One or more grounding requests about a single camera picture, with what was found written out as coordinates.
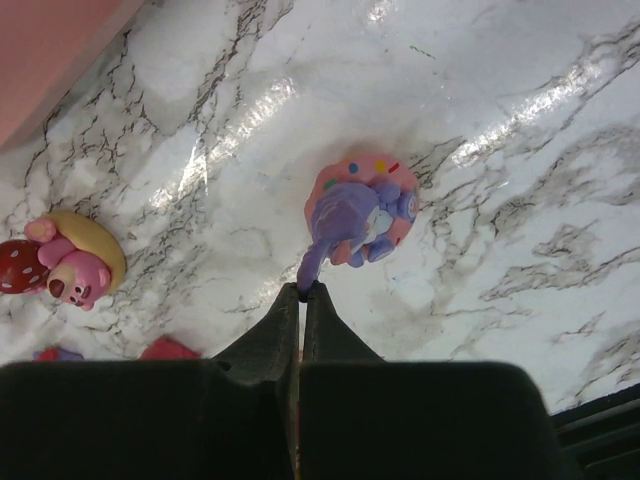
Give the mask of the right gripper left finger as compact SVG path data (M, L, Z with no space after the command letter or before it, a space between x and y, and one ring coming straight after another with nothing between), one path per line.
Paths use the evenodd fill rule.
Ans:
M18 362L1 370L5 479L291 479L298 293L198 360Z

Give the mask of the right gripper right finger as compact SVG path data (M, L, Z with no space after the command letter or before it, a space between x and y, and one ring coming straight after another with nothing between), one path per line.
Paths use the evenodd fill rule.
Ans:
M503 362L387 362L308 294L302 362L306 479L567 479L542 396Z

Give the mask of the purple bunny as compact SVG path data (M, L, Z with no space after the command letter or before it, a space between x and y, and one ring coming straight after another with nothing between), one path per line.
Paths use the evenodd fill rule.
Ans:
M419 182L399 160L361 154L320 171L304 206L311 245L297 272L306 294L325 261L359 268L392 253L419 211Z

